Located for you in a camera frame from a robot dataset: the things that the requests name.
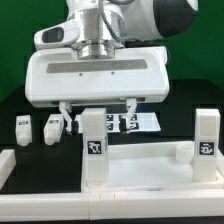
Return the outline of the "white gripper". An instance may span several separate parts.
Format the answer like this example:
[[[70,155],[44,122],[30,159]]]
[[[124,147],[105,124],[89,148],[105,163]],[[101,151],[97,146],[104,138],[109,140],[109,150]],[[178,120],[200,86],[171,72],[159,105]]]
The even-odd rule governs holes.
[[[167,49],[125,48],[112,59],[80,60],[70,48],[35,52],[28,63],[25,95],[35,107],[57,107],[67,123],[66,132],[78,134],[72,106],[122,104],[119,130],[130,132],[137,102],[163,101],[169,93]]]

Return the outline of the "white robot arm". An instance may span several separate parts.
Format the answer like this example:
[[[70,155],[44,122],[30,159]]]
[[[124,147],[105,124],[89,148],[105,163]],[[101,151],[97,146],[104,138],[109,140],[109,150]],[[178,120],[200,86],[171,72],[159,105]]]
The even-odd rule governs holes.
[[[124,103],[129,132],[139,103],[169,92],[169,54],[158,39],[186,30],[198,0],[66,0],[67,20],[34,35],[25,96],[35,107],[57,107],[72,130],[71,108]]]

